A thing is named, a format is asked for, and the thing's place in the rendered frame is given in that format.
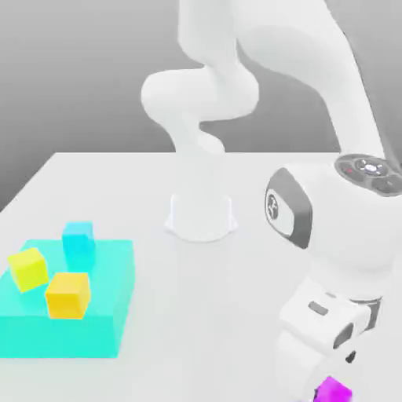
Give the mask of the small yellow cube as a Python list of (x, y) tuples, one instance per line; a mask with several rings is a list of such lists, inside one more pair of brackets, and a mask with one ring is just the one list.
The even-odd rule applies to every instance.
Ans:
[(7, 261), (10, 274), (20, 293), (49, 282), (46, 260), (36, 247), (13, 254)]

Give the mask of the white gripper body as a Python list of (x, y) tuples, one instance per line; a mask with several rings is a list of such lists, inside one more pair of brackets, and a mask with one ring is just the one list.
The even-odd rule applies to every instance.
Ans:
[(276, 343), (276, 385), (281, 401), (313, 402), (315, 390), (328, 376), (351, 389), (337, 373), (348, 366), (350, 353), (346, 345), (325, 353), (290, 331), (281, 331)]

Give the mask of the small cyan cube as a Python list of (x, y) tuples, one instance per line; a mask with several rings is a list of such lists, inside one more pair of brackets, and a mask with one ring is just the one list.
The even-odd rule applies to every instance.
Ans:
[(95, 241), (91, 221), (69, 221), (62, 232), (64, 258), (73, 272), (89, 272), (95, 264)]

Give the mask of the small orange cube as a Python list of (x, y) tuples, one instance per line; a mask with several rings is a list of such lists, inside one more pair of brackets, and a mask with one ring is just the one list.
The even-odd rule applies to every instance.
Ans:
[(57, 272), (45, 292), (51, 319), (81, 320), (91, 299), (87, 272)]

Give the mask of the large teal box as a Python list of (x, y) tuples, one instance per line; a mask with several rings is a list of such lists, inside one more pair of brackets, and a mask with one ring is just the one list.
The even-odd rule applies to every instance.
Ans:
[(48, 315), (45, 286), (26, 293), (0, 276), (0, 358), (118, 356), (135, 283), (133, 243), (99, 239), (89, 271), (91, 300), (80, 320)]

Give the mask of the small magenta cube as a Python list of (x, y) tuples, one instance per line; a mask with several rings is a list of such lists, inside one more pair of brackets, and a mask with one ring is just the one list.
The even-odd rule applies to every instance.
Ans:
[(352, 398), (351, 389), (328, 376), (315, 390), (313, 402), (351, 402)]

